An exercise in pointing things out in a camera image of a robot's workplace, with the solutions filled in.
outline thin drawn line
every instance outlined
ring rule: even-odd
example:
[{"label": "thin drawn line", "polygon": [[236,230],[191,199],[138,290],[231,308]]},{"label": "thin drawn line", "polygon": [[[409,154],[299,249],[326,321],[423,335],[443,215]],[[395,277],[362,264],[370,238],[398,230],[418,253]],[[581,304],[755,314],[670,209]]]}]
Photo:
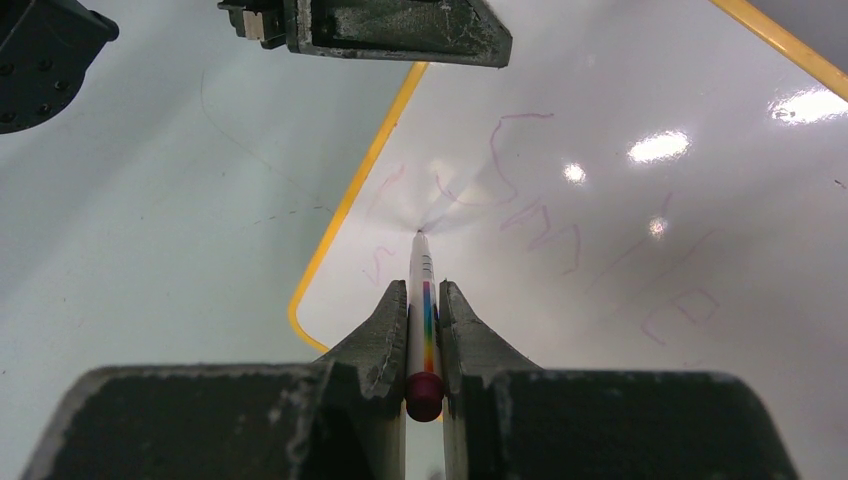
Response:
[{"label": "thin drawn line", "polygon": [[[677,303],[681,298],[684,298],[686,296],[693,295],[693,294],[696,294],[696,293],[703,295],[710,303],[713,304],[713,308],[710,310],[709,315],[707,315],[707,317],[704,318],[703,320],[695,319],[695,317],[692,316],[692,314],[689,313],[688,310],[686,310],[680,304]],[[700,288],[700,287],[695,288],[693,290],[687,290],[685,292],[682,292],[681,294],[672,298],[669,301],[669,303],[671,303],[672,305],[677,307],[677,309],[680,311],[680,313],[682,313],[683,316],[686,317],[686,319],[689,320],[690,323],[692,323],[692,325],[699,325],[699,324],[701,324],[701,322],[708,322],[711,318],[713,318],[713,315],[715,315],[715,313],[716,313],[716,311],[718,311],[719,307],[721,307],[721,304],[718,302],[718,300],[715,299],[715,297],[713,297],[709,292],[707,292],[706,290],[704,290],[703,288]]]},{"label": "thin drawn line", "polygon": [[627,297],[627,300],[625,300],[624,302],[622,302],[622,303],[621,303],[621,305],[620,305],[618,308],[616,308],[616,309],[615,309],[615,312],[613,312],[613,315],[615,315],[615,314],[617,314],[617,313],[621,312],[621,310],[622,310],[625,306],[627,306],[627,305],[628,305],[631,301],[633,301],[633,299],[635,299],[636,297],[638,297],[639,295],[641,295],[641,294],[642,294],[645,290],[647,290],[648,288],[650,288],[650,287],[651,287],[652,285],[654,285],[655,283],[659,282],[659,281],[660,281],[663,277],[665,277],[665,276],[667,276],[667,275],[671,274],[672,272],[674,272],[675,270],[677,270],[677,268],[678,268],[678,267],[680,267],[681,265],[683,265],[684,263],[686,263],[686,261],[687,261],[687,260],[689,260],[689,258],[690,258],[692,255],[694,255],[694,254],[695,254],[695,252],[698,250],[698,248],[701,246],[701,244],[703,244],[704,242],[706,242],[706,241],[707,241],[707,239],[708,239],[708,238],[710,238],[710,236],[711,236],[712,234],[714,234],[714,233],[716,233],[716,232],[718,232],[718,231],[719,231],[719,230],[718,230],[717,228],[714,228],[714,229],[710,230],[709,232],[707,232],[706,234],[704,234],[704,235],[703,235],[700,239],[698,239],[698,241],[697,241],[697,242],[695,242],[695,245],[693,245],[693,246],[692,246],[692,248],[690,248],[690,249],[689,249],[689,251],[687,251],[687,252],[686,252],[686,254],[685,254],[685,255],[683,255],[683,256],[680,258],[680,260],[678,260],[678,261],[674,262],[674,264],[673,264],[671,267],[667,268],[665,271],[663,271],[663,272],[661,272],[660,274],[658,274],[656,277],[654,277],[653,279],[651,279],[650,281],[648,281],[647,283],[645,283],[645,284],[644,284],[641,288],[639,288],[639,290],[637,290],[636,292],[634,292],[633,294],[631,294],[629,297]]},{"label": "thin drawn line", "polygon": [[273,173],[275,173],[275,174],[277,174],[277,175],[279,175],[279,176],[281,176],[281,177],[285,178],[285,179],[286,179],[286,181],[288,181],[289,183],[291,183],[292,185],[294,185],[294,187],[295,187],[295,188],[297,188],[298,190],[300,190],[301,192],[303,192],[304,194],[306,194],[308,197],[312,198],[312,199],[313,199],[313,200],[315,200],[316,202],[320,202],[320,201],[321,201],[321,199],[320,199],[317,195],[313,195],[312,193],[310,193],[309,191],[307,191],[305,188],[301,187],[301,186],[300,186],[300,184],[298,184],[297,182],[295,182],[294,180],[292,180],[292,179],[291,179],[291,177],[289,177],[289,176],[288,176],[288,175],[286,175],[285,173],[283,173],[283,172],[279,171],[277,168],[275,168],[273,165],[271,165],[271,164],[270,164],[267,160],[265,160],[264,158],[260,157],[258,154],[254,153],[254,152],[253,152],[253,150],[251,150],[251,149],[247,148],[247,146],[246,146],[246,145],[244,145],[244,144],[242,144],[241,142],[239,142],[238,140],[236,140],[236,139],[235,139],[235,137],[233,137],[232,135],[230,135],[229,133],[227,133],[227,132],[226,132],[223,128],[221,128],[221,127],[220,127],[220,126],[219,126],[219,125],[215,122],[215,120],[213,120],[213,119],[212,119],[212,115],[210,115],[210,114],[209,114],[209,111],[208,111],[208,110],[207,110],[207,108],[206,108],[206,99],[205,99],[205,97],[204,97],[204,91],[205,91],[205,81],[206,81],[206,70],[203,70],[203,72],[200,74],[200,109],[203,111],[203,116],[205,116],[205,117],[206,117],[206,119],[207,119],[207,120],[209,120],[209,123],[210,123],[210,124],[212,124],[212,126],[213,126],[213,127],[215,127],[215,130],[218,130],[218,132],[220,132],[220,133],[221,133],[221,135],[223,135],[223,136],[227,137],[227,139],[229,139],[231,142],[233,142],[234,144],[236,144],[236,145],[237,145],[239,148],[241,148],[241,149],[242,149],[245,153],[247,153],[248,155],[250,155],[251,157],[253,157],[253,158],[254,158],[255,160],[257,160],[259,163],[261,163],[261,164],[265,165],[265,167],[267,167],[267,168],[268,168],[268,171],[273,172]]},{"label": "thin drawn line", "polygon": [[391,173],[384,181],[383,184],[380,185],[380,188],[377,189],[377,194],[374,195],[374,200],[371,200],[371,204],[368,206],[368,210],[365,211],[365,216],[368,217],[371,215],[371,211],[374,207],[377,206],[377,203],[380,202],[380,198],[383,193],[393,184],[397,183],[398,180],[403,178],[403,174],[406,172],[406,165],[401,165],[400,169],[397,172]]},{"label": "thin drawn line", "polygon": [[386,255],[389,255],[390,257],[395,256],[395,252],[389,250],[388,248],[386,248],[384,246],[379,246],[379,247],[374,249],[374,253],[371,256],[371,258],[374,259],[374,276],[372,277],[371,274],[369,274],[368,272],[365,271],[365,269],[362,269],[362,273],[364,273],[365,276],[368,277],[369,280],[371,280],[371,283],[373,283],[375,287],[380,285],[380,270],[381,270],[381,267],[380,267],[379,254],[381,254],[381,253],[385,253]]},{"label": "thin drawn line", "polygon": [[663,200],[663,206],[660,208],[660,216],[665,217],[668,214],[668,206],[671,203],[672,192],[668,192],[668,195],[665,196],[665,200]]},{"label": "thin drawn line", "polygon": [[575,223],[571,225],[571,230],[574,232],[574,238],[577,241],[577,245],[574,248],[574,267],[562,272],[563,275],[568,275],[569,273],[575,272],[578,268],[580,268],[580,249],[582,248],[581,244],[583,243],[582,239],[580,238],[580,227]]},{"label": "thin drawn line", "polygon": [[595,278],[593,278],[593,279],[592,279],[592,283],[590,283],[590,284],[589,284],[589,286],[588,286],[588,287],[586,287],[586,290],[585,290],[584,292],[588,292],[589,290],[591,290],[591,289],[592,289],[592,287],[594,287],[594,286],[595,286],[595,284],[596,284],[596,283],[598,283],[604,275],[606,275],[607,273],[609,273],[609,271],[610,271],[610,270],[612,270],[613,268],[615,268],[615,266],[616,266],[616,265],[618,265],[618,264],[619,264],[619,262],[621,262],[622,260],[624,260],[625,258],[627,258],[627,257],[628,257],[631,253],[635,252],[635,251],[636,251],[639,247],[641,247],[641,246],[642,246],[642,245],[643,245],[643,244],[644,244],[647,240],[648,240],[647,238],[643,238],[642,240],[639,240],[639,241],[638,241],[638,242],[636,242],[633,246],[631,246],[630,248],[628,248],[626,252],[624,252],[624,253],[622,253],[621,255],[619,255],[619,256],[618,256],[618,258],[616,258],[616,259],[615,259],[615,260],[614,260],[611,264],[609,264],[609,266],[608,266],[607,268],[603,269],[603,270],[601,271],[601,273],[599,273],[598,275],[596,275],[596,276],[595,276]]},{"label": "thin drawn line", "polygon": [[503,167],[501,165],[501,158],[498,155],[497,149],[495,148],[495,139],[497,138],[498,132],[503,127],[504,120],[518,120],[527,118],[536,118],[544,120],[553,116],[553,113],[519,113],[513,115],[504,115],[500,119],[498,119],[498,125],[495,127],[494,130],[492,130],[492,134],[489,136],[489,152],[492,158],[492,164],[495,166],[495,171],[501,178],[501,181],[503,181],[504,184],[506,184],[506,186],[508,186],[510,190],[512,190],[512,194],[508,198],[500,201],[495,201],[493,203],[463,202],[456,194],[454,194],[453,192],[445,188],[444,185],[442,185],[442,181],[439,178],[439,174],[436,173],[436,186],[439,188],[439,191],[442,193],[442,195],[449,198],[450,200],[466,207],[497,207],[512,202],[513,200],[518,198],[518,187],[516,187],[515,184],[512,183],[509,178],[507,178],[506,174],[503,171]]}]

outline pen end cap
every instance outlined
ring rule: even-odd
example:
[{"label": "pen end cap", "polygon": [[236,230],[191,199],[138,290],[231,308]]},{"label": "pen end cap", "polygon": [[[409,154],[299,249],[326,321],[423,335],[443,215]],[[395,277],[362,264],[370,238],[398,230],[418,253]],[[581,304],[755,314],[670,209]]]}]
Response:
[{"label": "pen end cap", "polygon": [[406,379],[406,413],[418,422],[432,422],[442,413],[444,384],[438,375],[419,372]]}]

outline rainbow pen grip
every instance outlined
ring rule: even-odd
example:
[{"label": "rainbow pen grip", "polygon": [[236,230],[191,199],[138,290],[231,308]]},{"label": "rainbow pen grip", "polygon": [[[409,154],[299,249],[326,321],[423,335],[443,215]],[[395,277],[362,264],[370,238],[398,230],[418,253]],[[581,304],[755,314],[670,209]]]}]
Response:
[{"label": "rainbow pen grip", "polygon": [[412,240],[407,301],[406,412],[413,420],[430,422],[442,413],[444,383],[433,260],[421,232]]}]

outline pen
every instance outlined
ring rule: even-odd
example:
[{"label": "pen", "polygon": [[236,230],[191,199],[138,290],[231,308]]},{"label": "pen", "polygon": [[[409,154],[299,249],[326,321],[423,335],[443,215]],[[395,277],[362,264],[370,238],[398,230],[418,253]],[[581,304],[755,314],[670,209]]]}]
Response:
[{"label": "pen", "polygon": [[438,418],[444,397],[434,278],[427,237],[419,231],[412,240],[409,260],[406,360],[406,412],[419,422]]}]

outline purple marker line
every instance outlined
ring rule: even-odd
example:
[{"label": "purple marker line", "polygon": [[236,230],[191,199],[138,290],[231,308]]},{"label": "purple marker line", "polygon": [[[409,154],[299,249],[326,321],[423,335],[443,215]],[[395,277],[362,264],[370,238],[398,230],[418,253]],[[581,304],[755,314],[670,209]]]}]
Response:
[{"label": "purple marker line", "polygon": [[639,288],[639,290],[637,290],[632,295],[630,295],[627,298],[627,300],[622,302],[621,306],[619,306],[618,308],[615,309],[615,312],[613,312],[613,315],[621,312],[621,309],[623,309],[626,305],[628,305],[631,301],[633,301],[634,298],[641,295],[645,290],[650,288],[653,284],[659,282],[661,279],[663,279],[667,275],[670,275],[672,272],[677,270],[678,267],[680,267],[681,265],[686,263],[686,261],[689,260],[689,258],[692,257],[692,255],[694,255],[695,252],[698,251],[698,248],[701,246],[701,244],[706,242],[707,239],[710,238],[710,235],[716,233],[717,231],[718,231],[718,229],[714,228],[714,229],[710,230],[709,232],[707,232],[706,234],[704,234],[704,236],[702,236],[700,239],[698,239],[698,241],[695,242],[695,245],[693,245],[692,248],[690,248],[689,251],[686,252],[686,255],[683,255],[683,257],[681,257],[680,260],[674,262],[674,265],[667,268],[665,271],[661,272],[659,275],[657,275],[656,277],[654,277],[653,279],[651,279],[650,281],[645,283],[641,288]]},{"label": "purple marker line", "polygon": [[395,252],[389,250],[388,248],[383,247],[383,246],[379,246],[379,247],[374,249],[374,253],[372,255],[372,258],[374,259],[374,276],[372,277],[368,272],[365,271],[365,269],[362,270],[362,273],[364,273],[365,276],[368,277],[369,280],[371,280],[371,283],[373,283],[375,287],[380,285],[380,269],[381,269],[381,267],[380,267],[379,254],[381,254],[381,253],[385,253],[386,255],[389,255],[389,256],[392,256],[392,257],[395,255]]},{"label": "purple marker line", "polygon": [[513,200],[518,198],[518,187],[516,187],[515,184],[512,183],[509,178],[507,178],[506,174],[503,171],[503,166],[501,165],[501,158],[498,155],[497,149],[495,148],[495,139],[498,136],[498,132],[501,130],[501,127],[503,127],[504,120],[519,120],[527,118],[548,119],[553,116],[553,113],[520,113],[515,115],[504,115],[500,119],[498,119],[498,125],[495,127],[494,130],[492,130],[492,134],[489,136],[489,152],[492,156],[492,164],[494,164],[495,166],[495,171],[501,178],[501,181],[503,181],[503,183],[512,191],[510,196],[506,199],[493,203],[462,202],[459,200],[456,194],[454,194],[442,185],[439,175],[436,174],[436,186],[439,188],[439,191],[442,193],[442,195],[449,198],[450,200],[466,207],[497,207],[512,202]]},{"label": "purple marker line", "polygon": [[662,346],[665,346],[665,340],[658,337],[653,331],[651,331],[651,325],[653,324],[653,321],[654,321],[654,315],[657,314],[657,312],[660,310],[660,308],[662,308],[662,307],[656,307],[653,310],[651,310],[650,312],[648,312],[648,315],[645,317],[644,320],[642,320],[642,325],[640,326],[640,328],[642,329],[642,333],[647,335],[651,340],[659,343]]},{"label": "purple marker line", "polygon": [[625,258],[627,258],[628,256],[630,256],[630,254],[632,254],[633,252],[635,252],[635,251],[636,251],[639,247],[641,247],[641,246],[642,246],[642,245],[643,245],[643,244],[644,244],[647,240],[648,240],[647,238],[643,238],[642,240],[639,240],[639,241],[638,241],[638,242],[636,242],[633,246],[631,246],[630,248],[628,248],[626,252],[622,253],[622,254],[621,254],[621,255],[619,255],[619,256],[618,256],[615,260],[613,260],[613,262],[612,262],[611,264],[609,264],[609,266],[608,266],[607,268],[603,269],[603,270],[601,271],[601,273],[599,273],[598,275],[596,275],[596,276],[595,276],[595,278],[593,278],[593,279],[592,279],[592,283],[590,283],[590,284],[589,284],[589,286],[588,286],[588,287],[586,287],[586,290],[584,291],[584,293],[588,293],[588,292],[589,292],[589,290],[591,290],[591,289],[592,289],[592,287],[594,287],[594,286],[595,286],[595,284],[596,284],[596,283],[598,283],[598,282],[601,280],[601,278],[603,278],[603,276],[604,276],[604,275],[606,275],[607,273],[609,273],[609,271],[610,271],[610,270],[612,270],[613,268],[615,268],[615,266],[616,266],[616,265],[618,265],[618,264],[619,264],[619,262],[621,262],[622,260],[624,260]]},{"label": "purple marker line", "polygon": [[574,232],[574,240],[577,242],[577,245],[574,247],[574,266],[562,272],[563,275],[568,275],[580,268],[580,248],[583,243],[580,238],[580,227],[575,223],[571,226],[571,230]]},{"label": "purple marker line", "polygon": [[665,196],[665,200],[663,200],[663,206],[660,208],[660,216],[665,217],[668,214],[668,205],[671,203],[672,192],[668,192],[668,195]]},{"label": "purple marker line", "polygon": [[[710,310],[710,313],[707,315],[706,318],[704,318],[704,320],[697,320],[691,313],[689,313],[688,310],[686,310],[685,308],[683,308],[682,305],[677,303],[681,298],[687,297],[689,295],[694,295],[694,294],[703,295],[704,298],[706,298],[710,303],[713,304],[713,307]],[[698,325],[702,321],[708,322],[711,318],[713,318],[713,315],[715,315],[718,308],[721,307],[721,304],[718,303],[718,300],[716,300],[715,297],[713,297],[712,295],[710,295],[709,292],[707,292],[706,290],[704,290],[703,288],[700,288],[700,287],[693,289],[693,290],[685,291],[685,292],[681,293],[680,295],[677,295],[676,297],[671,299],[671,304],[674,305],[675,307],[677,307],[677,309],[680,311],[680,313],[682,313],[683,316],[686,317],[686,319],[689,320],[690,323],[692,323],[692,325]]]},{"label": "purple marker line", "polygon": [[540,200],[541,199],[537,198],[533,203],[522,208],[518,211],[518,213],[504,220],[504,222],[501,224],[500,231],[503,232],[504,230],[513,225],[523,225],[524,222],[533,218],[533,215],[535,215],[536,207],[539,205]]}]

